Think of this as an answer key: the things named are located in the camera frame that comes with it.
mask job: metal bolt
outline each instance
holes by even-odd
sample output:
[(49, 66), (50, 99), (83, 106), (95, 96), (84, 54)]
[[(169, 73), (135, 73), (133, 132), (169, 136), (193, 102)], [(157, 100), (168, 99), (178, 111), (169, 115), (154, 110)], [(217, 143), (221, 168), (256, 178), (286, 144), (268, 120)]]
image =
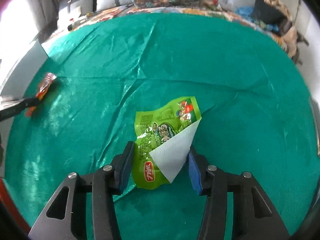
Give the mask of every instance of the metal bolt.
[(251, 174), (250, 172), (248, 172), (248, 171), (245, 171), (245, 172), (243, 173), (243, 176), (244, 176), (245, 178), (251, 178), (251, 177), (252, 177), (252, 174)]
[(76, 176), (77, 176), (77, 174), (75, 172), (71, 172), (71, 173), (69, 173), (68, 178), (74, 179)]
[(208, 165), (208, 170), (209, 171), (216, 171), (217, 170), (217, 166), (216, 165)]
[(112, 166), (111, 165), (105, 165), (105, 166), (103, 166), (103, 170), (104, 171), (111, 171), (112, 170)]

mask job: white wall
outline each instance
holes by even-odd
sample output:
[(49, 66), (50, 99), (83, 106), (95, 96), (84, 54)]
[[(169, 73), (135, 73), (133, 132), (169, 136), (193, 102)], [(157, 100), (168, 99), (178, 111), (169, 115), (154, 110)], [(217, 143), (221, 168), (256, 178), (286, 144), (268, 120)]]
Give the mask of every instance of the white wall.
[(299, 44), (300, 59), (303, 64), (298, 69), (313, 98), (320, 103), (320, 27), (311, 15), (305, 38), (310, 45)]

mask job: red logo on bag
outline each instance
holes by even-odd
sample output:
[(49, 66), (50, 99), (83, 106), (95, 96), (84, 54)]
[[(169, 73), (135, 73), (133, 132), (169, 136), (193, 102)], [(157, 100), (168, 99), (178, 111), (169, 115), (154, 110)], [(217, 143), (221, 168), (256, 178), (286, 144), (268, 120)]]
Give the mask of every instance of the red logo on bag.
[(146, 179), (146, 181), (150, 182), (155, 180), (156, 175), (152, 162), (145, 162), (143, 170), (144, 178)]

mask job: teal satin cloth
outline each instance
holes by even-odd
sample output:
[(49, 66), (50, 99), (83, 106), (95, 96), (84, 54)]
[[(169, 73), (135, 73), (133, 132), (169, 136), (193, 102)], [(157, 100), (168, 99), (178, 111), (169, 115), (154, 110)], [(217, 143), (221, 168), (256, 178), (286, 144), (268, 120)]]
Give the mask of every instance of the teal satin cloth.
[[(26, 96), (45, 72), (57, 81), (32, 118), (15, 117), (7, 147), (5, 183), (30, 225), (70, 172), (94, 172), (136, 139), (137, 111), (195, 96), (197, 152), (252, 172), (289, 232), (298, 228), (320, 174), (315, 127), (307, 87), (268, 36), (218, 18), (140, 14), (71, 32), (49, 56)], [(204, 204), (186, 167), (153, 191), (130, 180), (115, 204), (122, 239), (196, 239)], [(231, 216), (229, 205), (225, 239)]]

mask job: window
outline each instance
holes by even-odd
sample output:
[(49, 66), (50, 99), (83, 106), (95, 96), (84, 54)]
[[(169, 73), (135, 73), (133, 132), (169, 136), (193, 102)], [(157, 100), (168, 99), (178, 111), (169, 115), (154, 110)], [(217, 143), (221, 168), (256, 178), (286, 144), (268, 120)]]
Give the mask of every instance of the window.
[(38, 30), (26, 0), (13, 0), (0, 21), (0, 84)]

